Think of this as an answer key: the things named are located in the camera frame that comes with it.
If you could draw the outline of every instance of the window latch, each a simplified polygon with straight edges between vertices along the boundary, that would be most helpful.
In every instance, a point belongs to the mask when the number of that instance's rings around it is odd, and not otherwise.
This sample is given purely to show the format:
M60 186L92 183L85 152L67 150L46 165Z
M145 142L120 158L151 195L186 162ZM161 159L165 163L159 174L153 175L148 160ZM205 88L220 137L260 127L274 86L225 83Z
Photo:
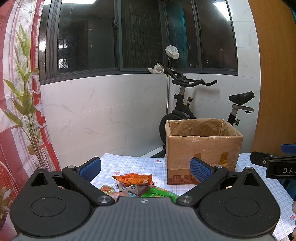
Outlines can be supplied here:
M117 26L117 23L116 23L115 19L113 21L112 27L115 28L115 29L118 29L118 26Z

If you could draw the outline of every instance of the stationary bike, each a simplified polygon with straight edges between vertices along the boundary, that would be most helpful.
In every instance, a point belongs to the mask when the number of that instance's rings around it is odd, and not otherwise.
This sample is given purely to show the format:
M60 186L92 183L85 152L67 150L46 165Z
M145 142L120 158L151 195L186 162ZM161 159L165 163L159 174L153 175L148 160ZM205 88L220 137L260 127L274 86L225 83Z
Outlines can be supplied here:
M171 120L187 120L187 119L195 119L195 115L191 112L189 109L189 105L192 102L192 98L188 97L187 101L188 103L184 103L184 93L186 87L195 87L197 85L205 85L205 86L211 86L217 83L217 80L214 80L210 83L205 83L203 79L200 80L189 80L187 79L182 72L179 70L173 68L173 67L167 67L164 66L164 74L170 75L172 80L172 83L175 85L180 86L179 94L174 95L174 99L177 100L175 109L169 113L166 114L159 124L159 134L160 138L163 141L163 147L164 149L160 151L159 153L151 156L153 158L163 158L165 157L165 142L166 142L166 133L165 133L165 122L171 121ZM254 93L252 91L246 92L243 94L237 94L232 95L229 97L229 100L233 103L232 105L232 112L229 115L228 122L233 126L233 124L238 125L239 120L236 120L236 114L238 109L245 110L246 113L251 113L251 111L254 111L254 109L250 107L243 106L243 104L247 103L251 99L254 98Z

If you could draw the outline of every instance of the tablecloth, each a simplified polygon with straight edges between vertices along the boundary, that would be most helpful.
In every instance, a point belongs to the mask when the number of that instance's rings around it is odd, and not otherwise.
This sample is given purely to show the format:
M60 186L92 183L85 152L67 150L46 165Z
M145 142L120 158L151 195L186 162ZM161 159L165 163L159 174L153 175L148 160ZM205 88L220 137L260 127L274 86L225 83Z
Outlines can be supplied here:
M164 158L145 158L131 156L117 156L105 153L101 157L102 169L101 172L92 180L92 184L100 188L102 185L115 187L115 179L112 175L123 175L128 173L143 173L152 174L155 186L164 188L170 192L182 195L195 185L168 185L166 183L167 170L165 168ZM274 230L273 236L277 240L283 239L288 234L292 233L295 224L290 219L292 212L292 198L288 195L282 185L275 179L265 177L266 168L253 165L250 162L250 153L239 155L236 166L236 171L243 170L244 167L254 167L260 177L263 179L281 209L280 220Z

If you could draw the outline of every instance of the cardboard box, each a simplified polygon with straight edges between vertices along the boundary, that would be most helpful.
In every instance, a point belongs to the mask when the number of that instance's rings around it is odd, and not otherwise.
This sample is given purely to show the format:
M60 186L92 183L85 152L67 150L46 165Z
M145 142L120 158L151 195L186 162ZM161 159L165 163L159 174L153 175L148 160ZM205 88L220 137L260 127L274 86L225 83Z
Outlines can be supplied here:
M225 120L168 120L165 131L168 184L198 182L190 173L192 157L198 157L212 167L223 165L234 171L243 135Z

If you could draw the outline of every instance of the brown wood cabinet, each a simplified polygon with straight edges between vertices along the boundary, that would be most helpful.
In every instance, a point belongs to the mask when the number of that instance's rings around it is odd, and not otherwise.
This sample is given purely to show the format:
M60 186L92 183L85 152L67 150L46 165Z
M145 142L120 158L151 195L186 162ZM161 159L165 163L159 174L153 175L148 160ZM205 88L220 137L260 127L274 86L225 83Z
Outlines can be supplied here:
M261 62L261 94L253 151L281 154L296 142L296 24L282 0L249 0Z

